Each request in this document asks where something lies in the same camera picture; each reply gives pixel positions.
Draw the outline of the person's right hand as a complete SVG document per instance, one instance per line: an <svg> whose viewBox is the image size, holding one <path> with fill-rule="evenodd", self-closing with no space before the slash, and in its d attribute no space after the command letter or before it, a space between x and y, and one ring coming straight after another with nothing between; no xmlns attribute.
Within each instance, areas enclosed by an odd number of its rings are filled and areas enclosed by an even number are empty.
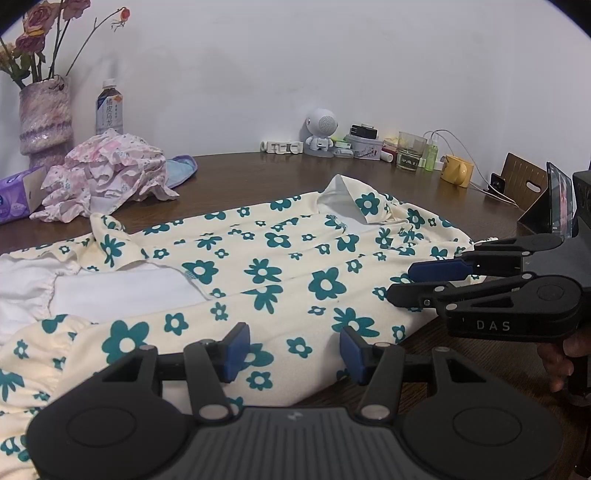
<svg viewBox="0 0 591 480"><path fill-rule="evenodd" d="M574 334L561 343L539 343L537 353L549 377L550 390L556 393L563 389L565 380L574 372L570 357L579 351L580 335Z"/></svg>

